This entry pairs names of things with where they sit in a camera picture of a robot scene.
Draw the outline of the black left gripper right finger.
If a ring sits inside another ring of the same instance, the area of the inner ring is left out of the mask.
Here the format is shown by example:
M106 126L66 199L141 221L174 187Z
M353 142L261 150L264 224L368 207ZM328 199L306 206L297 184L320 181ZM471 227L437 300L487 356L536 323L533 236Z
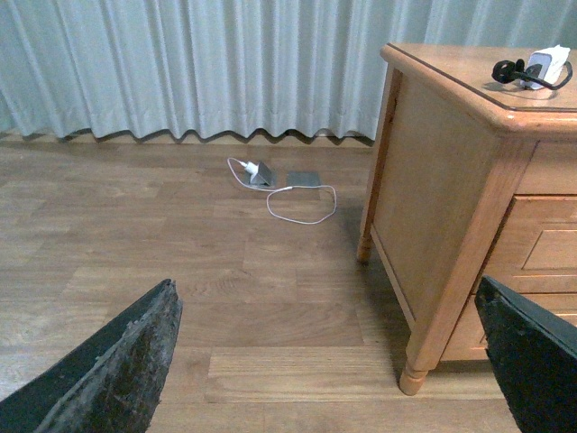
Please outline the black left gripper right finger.
M576 326L490 276L474 298L487 355L522 432L576 430Z

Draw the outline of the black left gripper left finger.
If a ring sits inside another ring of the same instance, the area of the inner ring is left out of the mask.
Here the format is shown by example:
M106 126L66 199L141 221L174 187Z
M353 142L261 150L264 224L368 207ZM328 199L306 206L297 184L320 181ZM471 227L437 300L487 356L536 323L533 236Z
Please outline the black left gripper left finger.
M172 280L149 290L1 402L3 432L144 432L177 343L183 305Z

